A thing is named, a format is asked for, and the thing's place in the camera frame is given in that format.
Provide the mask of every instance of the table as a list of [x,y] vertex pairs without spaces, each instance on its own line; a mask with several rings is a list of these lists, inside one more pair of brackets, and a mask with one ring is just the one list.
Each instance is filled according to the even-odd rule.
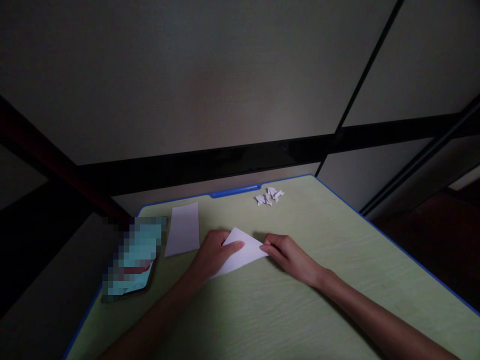
[[[257,206],[267,187],[285,195]],[[480,317],[348,204],[311,175],[255,191],[197,196],[144,207],[139,216],[170,217],[198,202],[200,238],[237,227],[263,241],[288,234],[319,264],[461,359],[480,358]],[[148,292],[102,303],[97,294],[67,359],[98,356],[131,327],[188,268],[196,252],[169,258],[163,247]],[[159,346],[162,359],[374,359],[369,342],[312,288],[269,258],[210,280]]]

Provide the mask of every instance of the blue handle slot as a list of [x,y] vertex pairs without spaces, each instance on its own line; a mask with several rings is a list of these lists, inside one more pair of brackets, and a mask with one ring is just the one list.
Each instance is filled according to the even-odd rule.
[[231,189],[231,190],[212,192],[209,195],[212,199],[217,199],[217,198],[223,198],[223,197],[230,196],[230,195],[248,193],[250,191],[260,190],[261,188],[262,188],[262,184],[257,184],[257,185],[239,187],[239,188]]

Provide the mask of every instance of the blue table edge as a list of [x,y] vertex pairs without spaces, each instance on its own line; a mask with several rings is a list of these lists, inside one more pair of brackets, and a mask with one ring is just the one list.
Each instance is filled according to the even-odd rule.
[[[210,196],[212,199],[217,199],[217,198],[223,198],[223,197],[227,197],[227,196],[232,196],[232,195],[236,195],[236,194],[242,194],[242,193],[247,193],[247,192],[252,192],[252,191],[257,191],[257,190],[260,190],[263,185],[265,184],[270,184],[270,183],[277,183],[277,182],[281,182],[281,181],[285,181],[285,180],[291,180],[291,179],[296,179],[296,178],[304,178],[304,177],[312,177],[314,178],[315,180],[317,180],[319,183],[321,183],[324,187],[326,187],[328,190],[330,190],[337,198],[339,198],[341,201],[343,201],[345,204],[348,205],[348,207],[350,209],[352,209],[354,212],[356,212],[358,215],[360,215],[367,223],[369,223],[374,229],[376,229],[380,234],[382,234],[384,237],[386,237],[388,240],[390,240],[390,242],[392,244],[394,244],[397,248],[399,248],[405,255],[407,255],[415,264],[417,264],[419,267],[421,267],[424,271],[426,271],[428,274],[430,274],[430,276],[432,278],[434,278],[436,281],[438,281],[445,289],[447,289],[451,294],[453,294],[453,296],[455,296],[458,300],[460,300],[467,308],[469,308],[471,311],[473,311],[474,314],[476,314],[478,317],[480,317],[480,312],[477,311],[473,306],[471,306],[468,302],[466,302],[460,295],[458,295],[455,291],[453,291],[448,285],[446,285],[443,281],[441,281],[438,277],[436,277],[433,273],[431,273],[425,266],[423,266],[421,263],[419,263],[416,259],[414,259],[412,256],[410,256],[410,254],[408,252],[406,252],[400,245],[398,245],[395,241],[393,241],[390,237],[388,237],[386,234],[384,234],[380,229],[378,229],[374,224],[372,224],[367,218],[365,218],[365,216],[363,216],[361,213],[359,213],[357,210],[355,210],[348,202],[346,202],[345,200],[343,200],[335,191],[333,191],[331,188],[329,188],[327,185],[325,185],[320,179],[318,179],[317,177],[311,175],[311,174],[307,174],[307,175],[299,175],[299,176],[293,176],[293,177],[287,177],[285,179],[281,179],[281,180],[275,180],[275,181],[268,181],[268,182],[262,182],[262,183],[259,183],[259,184],[256,184],[256,185],[250,185],[250,186],[243,186],[243,187],[238,187],[238,188],[235,188],[235,189],[230,189],[230,190],[224,190],[224,191],[217,191],[217,192],[209,192],[209,193],[204,193],[204,194],[200,194],[200,195],[195,195],[195,196],[188,196],[188,197],[183,197],[183,198],[180,198],[180,199],[176,199],[176,200],[168,200],[168,201],[161,201],[161,202],[154,202],[154,203],[151,203],[151,204],[148,204],[148,205],[145,205],[145,206],[142,206],[142,208],[138,211],[138,214],[136,215],[137,217],[140,215],[140,213],[142,212],[142,210],[144,208],[147,208],[147,207],[150,207],[150,206],[153,206],[153,205],[159,205],[159,204],[166,204],[166,203],[172,203],[172,202],[176,202],[176,201],[179,201],[179,200],[186,200],[186,199],[192,199],[192,198],[198,198],[198,197],[201,197],[201,196]],[[91,301],[90,305],[88,306],[88,309],[86,310],[85,312],[85,315],[83,315],[83,318],[81,319],[81,322],[80,322],[80,325],[78,325],[78,328],[75,332],[75,334],[73,335],[73,338],[70,342],[70,344],[68,345],[68,348],[66,349],[65,351],[65,354],[63,355],[62,357],[62,360],[65,360],[69,353],[70,353],[70,350],[72,349],[74,343],[75,343],[75,340],[77,340],[77,337],[80,333],[80,330],[82,329],[85,321],[87,320],[87,317],[89,316],[90,314],[90,311],[92,310],[94,304],[95,304],[95,301],[97,300],[97,298],[99,297],[99,294],[100,294],[100,291],[102,290],[102,284],[100,284],[100,286],[98,287],[98,290],[96,291],[96,294],[95,296],[93,297],[93,300]]]

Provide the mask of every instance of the paper shape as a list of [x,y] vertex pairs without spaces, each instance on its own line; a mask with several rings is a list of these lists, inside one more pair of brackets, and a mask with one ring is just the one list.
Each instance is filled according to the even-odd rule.
[[277,192],[277,190],[275,190],[274,187],[268,187],[266,189],[266,191],[267,191],[268,195],[270,195],[272,198],[274,197],[275,193]]
[[255,199],[258,201],[257,206],[260,206],[262,204],[266,204],[265,197],[263,195],[257,195],[257,196],[255,196]]
[[225,261],[221,269],[211,277],[212,279],[228,274],[229,272],[237,270],[242,266],[254,262],[255,260],[268,256],[265,252],[260,250],[260,246],[263,245],[260,241],[255,240],[253,237],[237,229],[236,227],[234,227],[230,232],[230,235],[228,235],[226,238],[223,246],[238,240],[243,241],[245,245],[239,251],[230,256],[227,261]]
[[198,248],[200,248],[199,203],[173,207],[165,257],[188,253]]
[[265,203],[272,206],[272,202],[270,201],[271,200],[270,195],[265,194],[264,196],[265,196]]
[[279,202],[279,196],[280,196],[280,195],[284,195],[284,194],[285,194],[285,193],[284,193],[282,190],[280,190],[280,191],[278,191],[277,193],[275,193],[275,195],[273,196],[273,198],[275,199],[275,202],[278,203],[278,202]]

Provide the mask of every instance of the dark floor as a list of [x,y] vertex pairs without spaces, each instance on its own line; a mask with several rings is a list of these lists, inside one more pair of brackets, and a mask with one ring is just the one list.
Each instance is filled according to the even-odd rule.
[[373,222],[480,311],[480,207],[439,193],[415,210]]

